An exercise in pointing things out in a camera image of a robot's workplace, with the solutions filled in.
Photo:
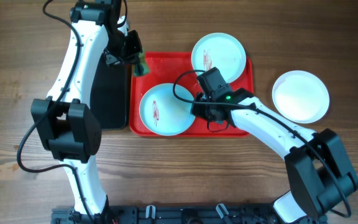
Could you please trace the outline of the green yellow sponge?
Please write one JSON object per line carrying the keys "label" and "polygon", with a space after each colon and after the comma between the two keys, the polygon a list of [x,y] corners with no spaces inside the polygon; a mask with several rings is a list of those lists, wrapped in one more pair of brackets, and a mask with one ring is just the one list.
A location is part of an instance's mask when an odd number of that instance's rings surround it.
{"label": "green yellow sponge", "polygon": [[145,60],[145,52],[142,52],[138,56],[139,61],[133,66],[133,77],[143,77],[150,72],[150,68]]}

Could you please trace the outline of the mint plate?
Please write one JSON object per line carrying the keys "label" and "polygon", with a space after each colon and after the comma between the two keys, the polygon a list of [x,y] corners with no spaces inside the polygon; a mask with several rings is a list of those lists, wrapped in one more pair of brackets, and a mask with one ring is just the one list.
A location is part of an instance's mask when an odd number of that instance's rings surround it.
{"label": "mint plate", "polygon": [[149,89],[141,98],[139,115],[143,125],[152,133],[174,136],[185,132],[195,121],[191,104],[181,101],[194,100],[193,95],[180,85],[163,83]]}
{"label": "mint plate", "polygon": [[202,37],[191,53],[194,70],[216,67],[227,83],[237,80],[246,67],[247,55],[242,44],[233,36],[216,32]]}

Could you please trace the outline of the white plate red stain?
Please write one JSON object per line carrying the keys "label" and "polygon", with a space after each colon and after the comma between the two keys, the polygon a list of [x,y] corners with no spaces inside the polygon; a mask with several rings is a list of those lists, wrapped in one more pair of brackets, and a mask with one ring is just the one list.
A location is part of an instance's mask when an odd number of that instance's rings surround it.
{"label": "white plate red stain", "polygon": [[314,123],[329,109],[326,85],[315,75],[302,70],[284,73],[273,84],[272,99],[280,114],[296,123]]}

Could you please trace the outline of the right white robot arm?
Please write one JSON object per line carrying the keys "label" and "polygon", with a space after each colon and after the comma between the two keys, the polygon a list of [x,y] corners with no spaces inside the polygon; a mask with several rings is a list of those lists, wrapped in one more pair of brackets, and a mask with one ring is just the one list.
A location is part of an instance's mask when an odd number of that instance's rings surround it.
{"label": "right white robot arm", "polygon": [[191,104],[195,116],[246,131],[284,160],[290,189],[272,205],[281,222],[317,220],[328,212],[351,216],[347,198],[358,190],[358,176],[334,131],[298,126],[243,88],[205,91]]}

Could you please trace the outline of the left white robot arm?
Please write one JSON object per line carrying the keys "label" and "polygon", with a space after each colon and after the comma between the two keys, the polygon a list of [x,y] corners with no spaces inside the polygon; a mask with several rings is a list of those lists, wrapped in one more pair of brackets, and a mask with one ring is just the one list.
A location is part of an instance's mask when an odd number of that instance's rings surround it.
{"label": "left white robot arm", "polygon": [[125,1],[78,1],[69,21],[58,19],[71,30],[67,52],[46,99],[32,102],[34,123],[19,144],[23,148],[37,131],[57,167],[64,168],[75,197],[67,211],[73,223],[114,223],[96,165],[102,132],[91,112],[91,90],[102,58],[109,67],[142,66],[139,35],[121,15],[123,7]]}

